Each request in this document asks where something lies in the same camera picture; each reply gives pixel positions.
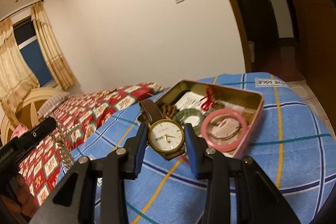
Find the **left hand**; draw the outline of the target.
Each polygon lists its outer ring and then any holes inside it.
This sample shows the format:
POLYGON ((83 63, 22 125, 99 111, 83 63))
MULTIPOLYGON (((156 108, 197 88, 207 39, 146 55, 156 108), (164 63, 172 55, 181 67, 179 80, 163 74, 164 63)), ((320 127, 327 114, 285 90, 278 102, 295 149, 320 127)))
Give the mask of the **left hand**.
POLYGON ((39 209, 35 203, 34 196, 30 193, 30 189, 26 184, 25 178, 19 173, 15 177, 18 183, 17 199, 15 202, 6 196, 1 196, 6 207, 13 213, 22 213, 25 216, 32 218, 39 209))

